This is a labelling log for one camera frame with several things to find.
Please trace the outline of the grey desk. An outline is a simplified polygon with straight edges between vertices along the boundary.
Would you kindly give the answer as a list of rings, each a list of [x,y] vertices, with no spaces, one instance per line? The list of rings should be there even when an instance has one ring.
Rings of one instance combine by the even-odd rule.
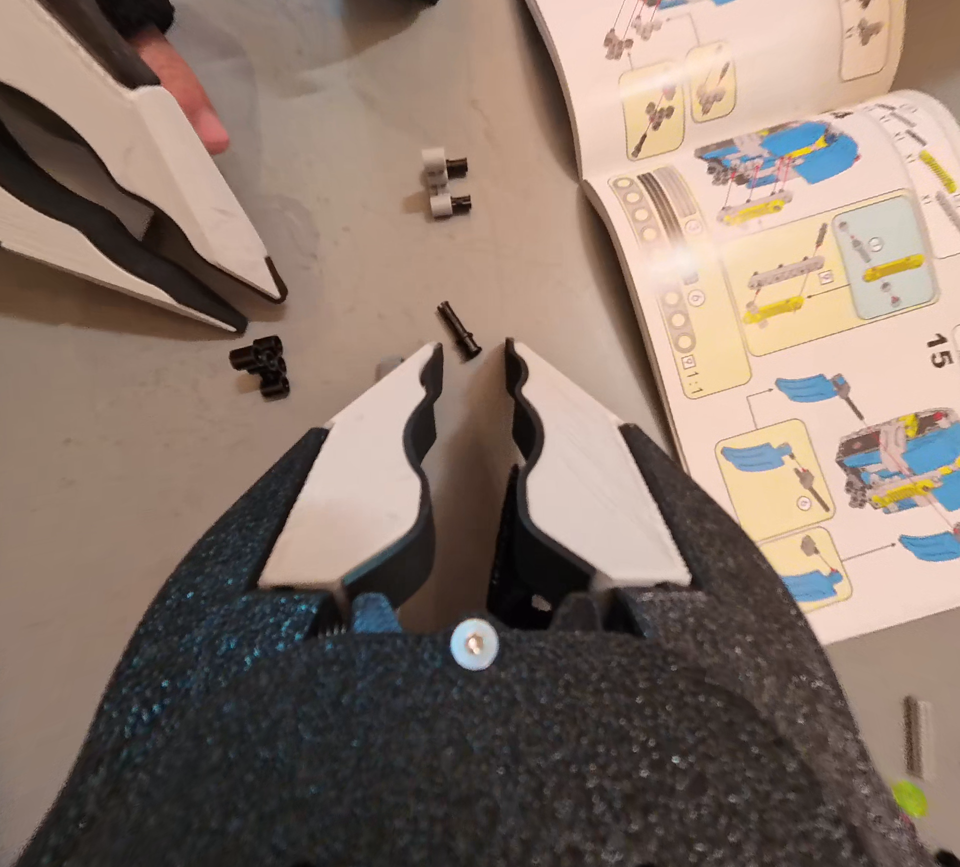
[[[232,142],[221,169],[289,289],[221,332],[2,251],[2,865],[56,800],[138,622],[202,537],[383,357],[444,349],[424,466],[437,554],[402,608],[434,633],[485,606],[516,457],[515,337],[672,448],[565,98],[523,0],[173,0],[175,49]],[[422,151],[467,158],[435,220]],[[464,361],[437,307],[482,348]],[[277,335],[265,400],[229,352]]]

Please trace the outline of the cluster of black bushes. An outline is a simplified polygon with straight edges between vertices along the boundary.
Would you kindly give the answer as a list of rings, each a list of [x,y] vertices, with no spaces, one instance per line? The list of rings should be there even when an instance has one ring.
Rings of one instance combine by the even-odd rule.
[[[236,372],[258,379],[258,391],[265,401],[279,401],[291,392],[282,338],[269,335],[255,338],[228,353],[228,361]]]

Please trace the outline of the person's left hand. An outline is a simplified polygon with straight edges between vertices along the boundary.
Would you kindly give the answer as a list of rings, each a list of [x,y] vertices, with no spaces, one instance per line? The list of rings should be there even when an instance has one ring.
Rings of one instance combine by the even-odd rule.
[[[154,26],[144,28],[129,43],[174,97],[207,152],[211,156],[225,153],[230,136],[199,78],[176,47]]]

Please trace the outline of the long black pin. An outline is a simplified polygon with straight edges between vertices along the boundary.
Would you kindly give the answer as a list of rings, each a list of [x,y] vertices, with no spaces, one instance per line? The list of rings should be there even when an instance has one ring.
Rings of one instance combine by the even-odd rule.
[[[474,333],[470,332],[448,300],[437,306],[438,319],[452,338],[458,355],[463,361],[473,361],[482,353]]]

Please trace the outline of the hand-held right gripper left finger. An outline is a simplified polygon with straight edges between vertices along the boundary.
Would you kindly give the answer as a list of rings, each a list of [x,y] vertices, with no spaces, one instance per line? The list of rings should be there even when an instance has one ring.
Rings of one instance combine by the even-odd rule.
[[[259,590],[319,591],[342,610],[381,595],[398,609],[425,585],[436,531],[424,460],[444,357],[440,343],[422,346],[323,426]]]

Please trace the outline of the grey beam with holes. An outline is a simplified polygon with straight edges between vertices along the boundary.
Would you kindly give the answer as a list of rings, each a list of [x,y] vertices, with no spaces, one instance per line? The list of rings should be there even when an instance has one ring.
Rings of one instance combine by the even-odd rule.
[[[422,175],[428,194],[428,206],[435,220],[445,220],[472,211],[469,194],[454,195],[452,186],[464,180],[470,172],[466,157],[448,157],[443,147],[421,151]]]

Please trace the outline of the pile of building block parts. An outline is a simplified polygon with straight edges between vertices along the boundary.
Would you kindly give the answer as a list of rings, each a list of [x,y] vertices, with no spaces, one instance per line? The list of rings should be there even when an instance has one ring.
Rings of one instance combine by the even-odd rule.
[[[933,853],[959,855],[958,701],[911,684],[894,701],[891,784],[900,810]]]

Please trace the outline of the building instruction booklet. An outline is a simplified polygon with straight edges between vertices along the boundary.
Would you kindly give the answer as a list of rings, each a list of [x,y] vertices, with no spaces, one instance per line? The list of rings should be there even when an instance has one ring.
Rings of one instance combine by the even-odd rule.
[[[958,608],[958,121],[906,0],[525,0],[680,461],[818,639]]]

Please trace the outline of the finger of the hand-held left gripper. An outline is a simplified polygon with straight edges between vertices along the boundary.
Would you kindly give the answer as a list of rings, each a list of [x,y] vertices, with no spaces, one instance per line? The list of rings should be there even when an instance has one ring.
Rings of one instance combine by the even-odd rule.
[[[1,125],[2,248],[97,285],[243,334],[248,319],[109,209],[52,177]]]
[[[2,0],[2,83],[65,123],[210,266],[272,303],[286,300],[258,231],[162,85],[117,80],[42,0]]]

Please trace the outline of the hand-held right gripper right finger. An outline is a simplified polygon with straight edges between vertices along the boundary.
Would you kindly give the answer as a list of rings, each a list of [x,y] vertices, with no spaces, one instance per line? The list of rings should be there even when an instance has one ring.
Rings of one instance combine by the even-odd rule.
[[[643,478],[628,424],[528,345],[508,338],[515,481],[513,564],[536,596],[666,585],[692,575]]]

